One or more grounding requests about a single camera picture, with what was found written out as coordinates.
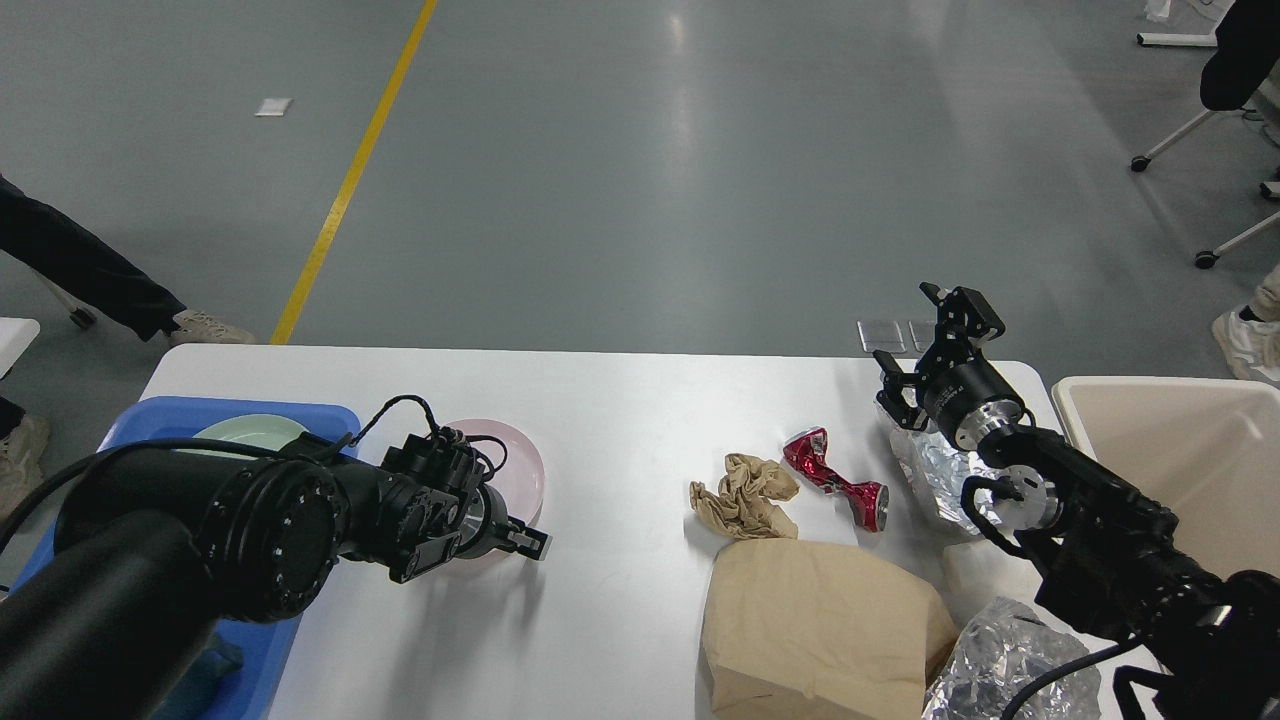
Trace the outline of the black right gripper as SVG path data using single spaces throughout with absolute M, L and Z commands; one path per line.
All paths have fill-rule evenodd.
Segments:
M 923 432 L 932 419 L 951 446 L 975 451 L 992 432 L 1027 415 L 1023 398 L 982 351 L 1005 334 L 1006 324 L 978 290 L 933 283 L 920 283 L 919 290 L 937 311 L 933 342 L 918 360 L 922 375 L 905 372 L 892 354 L 874 350 L 882 382 L 876 400 L 896 427 Z M 923 409 L 905 395 L 920 383 Z

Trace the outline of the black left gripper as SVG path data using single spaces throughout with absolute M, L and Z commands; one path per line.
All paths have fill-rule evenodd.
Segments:
M 547 559 L 552 536 L 509 520 L 506 501 L 490 486 L 479 486 L 468 497 L 449 509 L 443 530 L 454 530 L 454 543 L 442 555 L 442 562 L 475 560 L 493 551 L 518 555 L 540 562 Z

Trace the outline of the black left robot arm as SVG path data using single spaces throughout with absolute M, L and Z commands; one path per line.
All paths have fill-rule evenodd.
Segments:
M 369 432 L 300 433 L 280 448 L 175 437 L 83 457 L 3 518 L 9 543 L 69 488 L 52 560 L 3 601 L 5 719 L 146 719 L 223 620 L 300 616 L 342 559 L 404 584 L 493 551 L 540 561 L 550 537 L 492 486 L 484 434 L 440 424 L 348 455 Z

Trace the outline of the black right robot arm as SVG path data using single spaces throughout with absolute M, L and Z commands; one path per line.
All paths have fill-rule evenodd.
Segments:
M 928 282 L 934 338 L 910 372 L 877 350 L 877 401 L 905 430 L 936 427 L 957 451 L 995 470 L 964 480 L 960 506 L 982 537 L 1039 574 L 1036 602 L 1110 647 L 1024 684 L 1005 706 L 1015 717 L 1050 684 L 1143 647 L 1158 670 L 1120 666 L 1112 692 L 1125 719 L 1142 719 L 1137 687 L 1165 719 L 1277 716 L 1277 578 L 1243 570 L 1220 578 L 1174 544 L 1178 516 L 1056 430 L 1036 424 L 1020 395 L 986 359 L 1005 332 L 984 295 Z

